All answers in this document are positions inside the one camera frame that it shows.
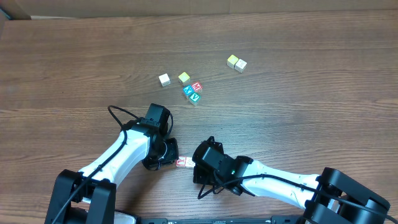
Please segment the plain cream wooden block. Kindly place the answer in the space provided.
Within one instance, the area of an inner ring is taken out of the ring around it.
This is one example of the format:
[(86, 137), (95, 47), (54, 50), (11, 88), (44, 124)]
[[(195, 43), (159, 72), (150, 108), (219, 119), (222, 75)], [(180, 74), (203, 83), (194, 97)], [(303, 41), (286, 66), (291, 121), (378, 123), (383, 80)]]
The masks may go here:
[(195, 167), (195, 163), (193, 162), (191, 157), (186, 157), (185, 167), (189, 169), (193, 169)]

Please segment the red Y wooden block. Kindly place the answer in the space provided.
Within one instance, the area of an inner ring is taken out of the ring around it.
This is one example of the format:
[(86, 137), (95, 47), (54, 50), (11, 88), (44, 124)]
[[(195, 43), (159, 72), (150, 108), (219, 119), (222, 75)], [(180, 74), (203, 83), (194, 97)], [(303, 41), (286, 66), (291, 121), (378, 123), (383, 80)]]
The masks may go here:
[(186, 156), (179, 156), (175, 162), (177, 167), (186, 167), (187, 157)]

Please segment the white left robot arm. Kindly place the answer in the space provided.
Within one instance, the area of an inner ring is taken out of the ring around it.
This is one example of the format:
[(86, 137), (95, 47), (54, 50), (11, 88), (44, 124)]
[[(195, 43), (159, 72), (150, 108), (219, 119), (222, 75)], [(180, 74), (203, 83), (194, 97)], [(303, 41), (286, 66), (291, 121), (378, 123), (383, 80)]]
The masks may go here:
[(164, 138), (147, 127), (124, 126), (117, 140), (78, 172), (57, 176), (46, 223), (138, 223), (135, 215), (116, 210), (116, 190), (131, 169), (142, 163), (159, 170), (178, 158), (175, 138)]

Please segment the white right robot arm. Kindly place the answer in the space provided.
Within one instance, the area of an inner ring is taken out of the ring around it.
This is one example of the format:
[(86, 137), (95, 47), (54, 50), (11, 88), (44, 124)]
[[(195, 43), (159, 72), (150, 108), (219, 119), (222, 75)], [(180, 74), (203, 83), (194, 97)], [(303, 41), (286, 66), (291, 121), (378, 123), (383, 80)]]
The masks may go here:
[(198, 198), (228, 190), (235, 195), (270, 197), (301, 208), (301, 223), (384, 223), (389, 202), (339, 170), (324, 168), (320, 175), (277, 170), (246, 156), (193, 157), (194, 183), (211, 186)]

